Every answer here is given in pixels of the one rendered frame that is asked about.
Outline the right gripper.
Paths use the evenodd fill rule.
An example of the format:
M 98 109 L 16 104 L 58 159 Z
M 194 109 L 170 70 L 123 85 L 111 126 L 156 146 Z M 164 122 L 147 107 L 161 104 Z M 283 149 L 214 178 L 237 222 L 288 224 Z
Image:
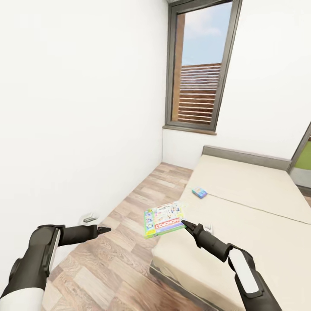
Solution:
M 212 254 L 213 246 L 217 242 L 218 238 L 214 237 L 209 232 L 203 229 L 203 225 L 198 223 L 198 225 L 182 220 L 184 225 L 186 225 L 186 230 L 195 238 L 198 248 L 204 248 Z

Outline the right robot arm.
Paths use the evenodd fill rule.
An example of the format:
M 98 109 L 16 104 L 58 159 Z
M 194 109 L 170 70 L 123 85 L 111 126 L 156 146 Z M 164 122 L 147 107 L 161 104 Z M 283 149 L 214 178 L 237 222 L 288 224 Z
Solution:
M 246 311 L 282 311 L 261 274 L 255 269 L 253 257 L 246 250 L 224 243 L 214 236 L 213 224 L 198 225 L 182 220 L 186 230 L 195 238 L 198 248 L 204 248 L 235 271 L 238 287 Z

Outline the board game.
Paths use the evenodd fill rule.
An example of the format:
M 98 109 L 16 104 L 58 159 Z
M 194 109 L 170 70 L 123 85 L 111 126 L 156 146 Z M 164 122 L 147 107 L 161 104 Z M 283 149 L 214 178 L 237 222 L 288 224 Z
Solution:
M 186 228 L 181 222 L 186 218 L 179 200 L 146 210 L 144 216 L 147 239 Z
M 193 193 L 195 193 L 196 195 L 198 195 L 200 198 L 205 197 L 206 195 L 208 195 L 208 193 L 203 190 L 202 188 L 200 188 L 199 186 L 197 186 L 196 188 L 194 188 L 192 190 Z

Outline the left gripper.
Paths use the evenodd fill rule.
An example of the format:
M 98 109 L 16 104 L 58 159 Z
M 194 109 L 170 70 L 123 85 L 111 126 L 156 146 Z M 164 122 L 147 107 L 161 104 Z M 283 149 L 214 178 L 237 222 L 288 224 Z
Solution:
M 72 240 L 71 244 L 83 243 L 89 240 L 93 240 L 96 239 L 98 235 L 111 231 L 111 228 L 107 227 L 98 227 L 97 229 L 97 225 L 75 226 L 73 229 L 74 239 Z

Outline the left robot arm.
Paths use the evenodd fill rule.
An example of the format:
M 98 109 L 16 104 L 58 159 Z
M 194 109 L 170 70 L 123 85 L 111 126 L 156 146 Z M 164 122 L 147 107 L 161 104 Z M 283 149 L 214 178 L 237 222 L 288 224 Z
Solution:
M 51 273 L 57 247 L 96 239 L 111 228 L 88 225 L 99 219 L 97 212 L 82 215 L 77 226 L 41 225 L 32 233 L 23 258 L 12 266 L 9 284 L 0 297 L 0 311 L 41 311 L 47 277 Z

